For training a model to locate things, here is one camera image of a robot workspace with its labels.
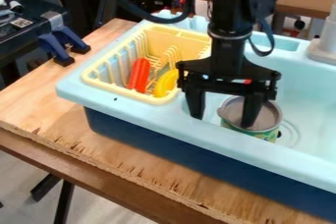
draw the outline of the white object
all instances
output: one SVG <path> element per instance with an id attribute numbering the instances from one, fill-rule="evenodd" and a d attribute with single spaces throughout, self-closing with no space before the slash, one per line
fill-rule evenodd
<path id="1" fill-rule="evenodd" d="M 0 6 L 6 6 L 6 1 L 5 0 L 0 0 Z"/>
<path id="2" fill-rule="evenodd" d="M 307 54 L 314 61 L 336 65 L 336 4 L 325 20 L 320 39 L 311 41 Z"/>

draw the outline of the cable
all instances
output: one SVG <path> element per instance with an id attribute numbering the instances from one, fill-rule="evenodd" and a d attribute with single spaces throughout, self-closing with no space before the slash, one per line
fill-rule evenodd
<path id="1" fill-rule="evenodd" d="M 158 23 L 158 24 L 175 24 L 175 23 L 178 23 L 184 20 L 194 10 L 194 2 L 195 2 L 195 0 L 186 0 L 186 4 L 184 6 L 184 10 L 181 16 L 173 18 L 173 19 L 164 19 L 164 18 L 159 18 L 153 15 L 150 15 L 148 12 L 142 10 L 141 8 L 139 8 L 138 6 L 136 6 L 129 0 L 116 0 L 116 1 L 119 6 L 129 11 L 133 15 L 141 19 L 148 20 L 150 22 Z"/>

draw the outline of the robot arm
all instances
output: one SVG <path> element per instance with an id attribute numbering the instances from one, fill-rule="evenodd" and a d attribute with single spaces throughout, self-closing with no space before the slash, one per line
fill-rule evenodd
<path id="1" fill-rule="evenodd" d="M 252 27 L 274 11 L 275 0 L 212 0 L 212 17 L 208 34 L 212 38 L 211 56 L 206 59 L 180 62 L 178 86 L 186 93 L 191 115 L 201 119 L 205 92 L 240 95 L 245 98 L 242 127 L 250 127 L 264 102 L 276 97 L 276 81 L 281 75 L 251 63 L 244 55 L 246 40 L 259 56 L 270 54 L 274 39 L 266 23 L 265 31 L 272 48 L 259 51 L 251 42 Z M 232 83 L 251 80 L 251 84 Z"/>

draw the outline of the red object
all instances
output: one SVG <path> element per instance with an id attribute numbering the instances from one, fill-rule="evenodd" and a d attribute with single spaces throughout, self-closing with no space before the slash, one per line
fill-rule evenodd
<path id="1" fill-rule="evenodd" d="M 149 76 L 150 64 L 147 59 L 138 58 L 132 66 L 128 89 L 135 89 L 139 93 L 145 93 L 145 86 Z"/>
<path id="2" fill-rule="evenodd" d="M 184 5 L 184 4 L 186 3 L 186 0 L 179 0 L 179 3 L 180 3 L 181 5 Z"/>

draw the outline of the dish rack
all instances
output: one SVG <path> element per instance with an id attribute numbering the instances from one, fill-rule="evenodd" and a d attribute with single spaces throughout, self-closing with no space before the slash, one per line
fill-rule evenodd
<path id="1" fill-rule="evenodd" d="M 204 33 L 160 25 L 147 25 L 121 41 L 118 46 L 95 61 L 82 73 L 83 82 L 120 93 L 145 103 L 162 105 L 173 99 L 178 89 L 167 91 L 164 97 L 154 97 L 157 80 L 175 69 L 179 61 L 207 57 L 211 39 Z M 150 64 L 145 93 L 127 89 L 128 78 L 137 58 Z"/>

